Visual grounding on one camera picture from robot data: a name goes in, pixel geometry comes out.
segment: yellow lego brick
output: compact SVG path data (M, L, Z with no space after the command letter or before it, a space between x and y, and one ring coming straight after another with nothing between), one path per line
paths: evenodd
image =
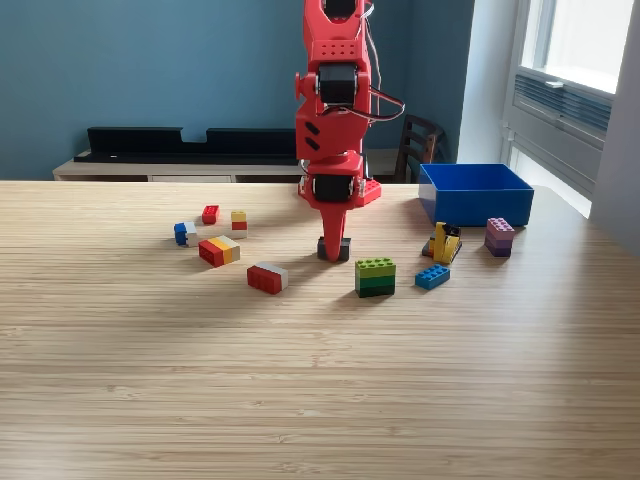
M447 241L447 234L444 231L444 223L436 224L436 240L433 242L433 261L441 262L444 255L444 246Z
M225 265L233 261L233 252L231 251L231 247L224 241L220 240L219 238L212 238L209 240L209 242L213 243L216 247L222 250Z
M231 212L231 221L232 222L246 222L247 221L247 213L242 210L235 210Z
M240 260L240 245L238 243L234 242L229 237L225 237L224 235L218 237L218 240L223 242L227 247L231 249L231 262L237 262L238 260Z
M440 263L450 264L460 249L460 237L447 237Z

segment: red lego brick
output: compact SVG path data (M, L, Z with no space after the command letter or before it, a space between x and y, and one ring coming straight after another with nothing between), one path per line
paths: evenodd
M202 223L205 225L215 225L220 217L220 207L217 205L209 205L204 207L202 212Z
M356 200L356 207L364 207L374 200L382 196L382 186L373 179L367 180L367 185L364 190L364 198L358 197Z
M224 265L224 253L209 240L204 240L198 244L200 258L218 268Z
M282 291L282 278L280 275L256 266L247 270L247 283L250 287L271 295L277 295Z
M504 218L490 218L487 221L487 233L491 233L496 240L513 240L516 231Z

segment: blue lego brick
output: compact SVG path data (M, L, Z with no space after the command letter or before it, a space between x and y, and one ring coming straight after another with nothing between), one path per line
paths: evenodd
M425 290L433 290L451 278L451 270L442 265L434 265L416 275L416 285Z
M177 223L173 227L176 236L176 243L181 247L187 245L187 226L184 223Z

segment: window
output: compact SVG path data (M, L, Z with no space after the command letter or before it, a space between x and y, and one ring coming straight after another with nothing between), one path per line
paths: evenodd
M634 0L532 0L522 66L615 93Z
M585 218L589 218L591 201L563 182L560 175L554 175L516 147L511 152L511 169L531 186L550 188Z
M633 8L634 0L519 0L503 163L540 173L531 160L591 198Z

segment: white wall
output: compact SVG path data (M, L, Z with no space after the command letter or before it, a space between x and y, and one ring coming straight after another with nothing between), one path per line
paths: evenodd
M631 16L591 219L640 255L640 2Z
M498 163L518 0L476 0L458 163Z

